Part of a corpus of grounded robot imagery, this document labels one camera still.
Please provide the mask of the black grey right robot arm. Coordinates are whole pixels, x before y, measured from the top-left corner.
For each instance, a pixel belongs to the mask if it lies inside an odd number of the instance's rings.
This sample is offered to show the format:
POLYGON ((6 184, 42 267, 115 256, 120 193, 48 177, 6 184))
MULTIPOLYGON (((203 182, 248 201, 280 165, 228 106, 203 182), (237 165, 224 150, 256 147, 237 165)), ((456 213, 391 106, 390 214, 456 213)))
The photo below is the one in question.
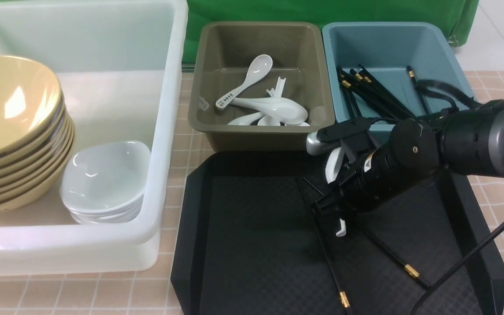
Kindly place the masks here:
POLYGON ((393 120, 388 141, 370 127, 380 117, 359 116, 307 135, 306 150, 322 155, 340 149, 336 179, 313 209, 342 219, 366 213, 448 169, 461 175, 504 178, 504 102, 475 109, 393 120))

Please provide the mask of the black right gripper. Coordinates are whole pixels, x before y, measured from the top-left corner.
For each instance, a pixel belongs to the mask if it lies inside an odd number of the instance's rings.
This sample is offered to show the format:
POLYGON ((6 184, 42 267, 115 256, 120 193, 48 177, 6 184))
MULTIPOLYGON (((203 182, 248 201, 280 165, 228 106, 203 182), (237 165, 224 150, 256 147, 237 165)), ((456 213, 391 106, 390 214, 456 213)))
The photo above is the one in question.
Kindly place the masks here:
POLYGON ((354 167, 355 174, 340 183, 339 193, 327 192, 312 203, 319 216, 342 218, 343 213, 375 210, 441 167, 436 131, 412 119, 397 123, 389 140, 369 155, 368 136, 343 137, 340 143, 344 167, 364 159, 354 167))

